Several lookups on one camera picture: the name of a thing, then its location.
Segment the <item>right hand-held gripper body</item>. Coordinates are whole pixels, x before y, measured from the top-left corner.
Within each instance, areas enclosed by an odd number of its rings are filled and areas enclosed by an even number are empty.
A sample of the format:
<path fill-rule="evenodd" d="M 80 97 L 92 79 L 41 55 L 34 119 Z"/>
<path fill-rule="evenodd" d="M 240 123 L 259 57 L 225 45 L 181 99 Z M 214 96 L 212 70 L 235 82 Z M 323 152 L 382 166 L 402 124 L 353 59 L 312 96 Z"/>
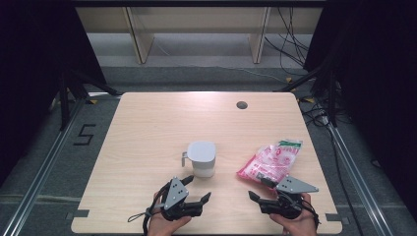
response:
<path fill-rule="evenodd" d="M 275 213 L 287 219 L 297 218 L 305 208 L 303 206 L 302 193 L 316 193 L 319 190 L 317 187 L 289 175 L 286 175 L 280 182 L 275 183 L 276 187 L 273 190 L 276 191 L 276 199 L 260 199 L 261 213 Z M 306 210 L 317 216 L 312 206 L 307 207 Z"/>

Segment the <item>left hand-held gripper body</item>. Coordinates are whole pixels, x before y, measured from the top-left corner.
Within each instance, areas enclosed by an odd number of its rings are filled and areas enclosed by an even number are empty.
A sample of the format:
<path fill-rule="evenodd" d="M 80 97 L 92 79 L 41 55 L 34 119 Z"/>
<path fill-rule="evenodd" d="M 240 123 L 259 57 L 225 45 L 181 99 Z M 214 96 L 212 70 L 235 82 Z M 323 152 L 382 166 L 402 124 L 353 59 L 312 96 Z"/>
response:
<path fill-rule="evenodd" d="M 173 221 L 183 216 L 200 216 L 203 213 L 201 202 L 186 203 L 189 191 L 178 177 L 173 177 L 168 184 L 167 192 L 162 195 L 161 213 L 166 220 Z"/>

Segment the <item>pink and white plastic bag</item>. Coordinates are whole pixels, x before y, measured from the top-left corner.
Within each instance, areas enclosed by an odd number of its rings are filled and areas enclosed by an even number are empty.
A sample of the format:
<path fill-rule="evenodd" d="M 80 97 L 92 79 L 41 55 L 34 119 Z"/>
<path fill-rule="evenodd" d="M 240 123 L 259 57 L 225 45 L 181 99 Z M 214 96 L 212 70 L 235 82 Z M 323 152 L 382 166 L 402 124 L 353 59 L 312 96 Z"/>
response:
<path fill-rule="evenodd" d="M 282 140 L 261 147 L 237 175 L 256 183 L 260 183 L 263 178 L 279 182 L 290 172 L 302 145 L 302 141 Z"/>

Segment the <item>white lidded container with handle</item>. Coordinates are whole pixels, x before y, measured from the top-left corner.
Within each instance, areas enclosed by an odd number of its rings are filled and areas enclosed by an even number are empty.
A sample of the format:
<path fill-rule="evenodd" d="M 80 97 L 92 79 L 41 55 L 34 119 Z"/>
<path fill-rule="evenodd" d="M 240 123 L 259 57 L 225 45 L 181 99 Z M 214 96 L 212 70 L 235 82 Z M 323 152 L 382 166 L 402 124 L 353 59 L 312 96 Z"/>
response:
<path fill-rule="evenodd" d="M 214 175 L 216 146 L 213 142 L 197 141 L 188 145 L 182 153 L 181 164 L 185 166 L 186 160 L 192 162 L 193 173 L 196 177 L 210 178 Z"/>

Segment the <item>person's left hand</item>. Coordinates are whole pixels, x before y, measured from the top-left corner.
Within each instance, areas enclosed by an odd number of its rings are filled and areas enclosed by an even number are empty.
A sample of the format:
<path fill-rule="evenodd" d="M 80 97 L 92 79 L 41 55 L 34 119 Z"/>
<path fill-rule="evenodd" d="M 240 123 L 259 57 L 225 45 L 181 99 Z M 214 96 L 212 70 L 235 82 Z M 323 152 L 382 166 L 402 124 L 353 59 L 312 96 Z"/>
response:
<path fill-rule="evenodd" d="M 169 221 L 163 217 L 159 208 L 153 209 L 149 220 L 148 236 L 172 236 L 191 220 L 191 216 L 183 216 L 180 219 Z"/>

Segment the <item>person's right hand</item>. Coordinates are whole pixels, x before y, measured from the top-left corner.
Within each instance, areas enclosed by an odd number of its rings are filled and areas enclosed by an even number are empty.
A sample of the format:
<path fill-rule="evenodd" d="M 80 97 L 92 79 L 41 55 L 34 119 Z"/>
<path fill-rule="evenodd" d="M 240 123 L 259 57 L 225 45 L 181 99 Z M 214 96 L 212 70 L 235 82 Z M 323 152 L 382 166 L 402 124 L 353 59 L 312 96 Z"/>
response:
<path fill-rule="evenodd" d="M 272 221 L 282 226 L 283 236 L 318 236 L 315 217 L 306 210 L 311 206 L 311 196 L 307 193 L 302 193 L 301 196 L 305 208 L 297 218 L 287 219 L 274 213 L 269 216 Z"/>

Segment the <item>black metal stand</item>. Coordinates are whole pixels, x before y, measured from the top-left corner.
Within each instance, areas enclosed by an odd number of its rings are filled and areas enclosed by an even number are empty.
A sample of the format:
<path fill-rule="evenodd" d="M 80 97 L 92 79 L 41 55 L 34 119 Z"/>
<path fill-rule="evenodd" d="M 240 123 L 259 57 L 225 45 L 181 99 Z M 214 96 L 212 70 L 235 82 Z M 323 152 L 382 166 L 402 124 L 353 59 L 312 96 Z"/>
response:
<path fill-rule="evenodd" d="M 86 99 L 89 95 L 84 84 L 93 85 L 113 96 L 122 95 L 121 91 L 111 88 L 106 82 L 100 82 L 85 73 L 76 70 L 64 71 L 59 78 L 59 97 L 61 102 L 60 130 L 64 130 L 70 122 L 68 90 L 73 94 L 75 99 Z"/>
<path fill-rule="evenodd" d="M 291 83 L 284 88 L 278 89 L 277 92 L 290 92 L 291 90 L 300 87 L 311 79 L 316 79 L 311 88 L 311 93 L 313 96 L 323 96 L 325 93 L 328 95 L 327 115 L 329 122 L 333 127 L 336 127 L 336 82 L 332 65 L 323 63 L 313 71 L 302 76 L 296 82 Z"/>

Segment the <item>black curtain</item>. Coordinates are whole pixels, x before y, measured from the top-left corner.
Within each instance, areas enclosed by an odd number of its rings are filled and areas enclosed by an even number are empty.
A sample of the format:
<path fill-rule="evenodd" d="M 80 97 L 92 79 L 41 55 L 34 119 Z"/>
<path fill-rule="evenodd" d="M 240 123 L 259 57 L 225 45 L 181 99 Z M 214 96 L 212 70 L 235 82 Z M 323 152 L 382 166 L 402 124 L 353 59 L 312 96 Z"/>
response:
<path fill-rule="evenodd" d="M 0 0 L 0 186 L 38 131 L 60 79 L 106 83 L 71 0 Z"/>
<path fill-rule="evenodd" d="M 417 0 L 326 0 L 305 68 L 340 38 L 345 107 L 417 222 Z"/>

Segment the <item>aluminium floor rail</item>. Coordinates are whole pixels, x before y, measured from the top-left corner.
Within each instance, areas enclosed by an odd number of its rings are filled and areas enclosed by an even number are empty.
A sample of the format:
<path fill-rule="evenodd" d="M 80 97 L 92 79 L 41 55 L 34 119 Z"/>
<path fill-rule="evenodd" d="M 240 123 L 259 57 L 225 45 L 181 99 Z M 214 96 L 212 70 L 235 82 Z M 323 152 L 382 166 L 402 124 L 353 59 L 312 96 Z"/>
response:
<path fill-rule="evenodd" d="M 372 194 L 370 188 L 366 184 L 364 177 L 362 176 L 338 129 L 332 124 L 329 124 L 328 128 L 336 147 L 336 153 L 345 166 L 347 175 L 349 176 L 352 185 L 361 200 L 362 206 L 371 219 L 377 234 L 379 236 L 393 236 L 393 231 L 388 225 L 387 218 L 384 215 L 382 208 L 379 206 L 376 197 Z"/>
<path fill-rule="evenodd" d="M 53 144 L 43 158 L 41 165 L 30 182 L 30 186 L 26 192 L 19 199 L 17 199 L 19 204 L 13 215 L 10 217 L 10 220 L 5 225 L 5 229 L 0 233 L 0 236 L 19 236 L 84 104 L 85 102 L 83 100 L 75 101 L 70 112 L 68 123 L 63 128 L 59 129 L 53 140 Z"/>

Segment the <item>light wooden desk frame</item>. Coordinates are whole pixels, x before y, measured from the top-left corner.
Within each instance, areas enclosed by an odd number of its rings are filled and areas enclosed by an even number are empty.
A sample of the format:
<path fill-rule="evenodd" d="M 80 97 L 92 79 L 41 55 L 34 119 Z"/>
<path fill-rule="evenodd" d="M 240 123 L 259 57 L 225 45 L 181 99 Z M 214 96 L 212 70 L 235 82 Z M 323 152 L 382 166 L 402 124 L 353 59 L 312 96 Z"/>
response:
<path fill-rule="evenodd" d="M 137 61 L 147 62 L 157 33 L 245 33 L 253 62 L 261 62 L 265 35 L 315 32 L 322 8 L 296 7 L 78 7 L 90 33 L 127 33 Z"/>

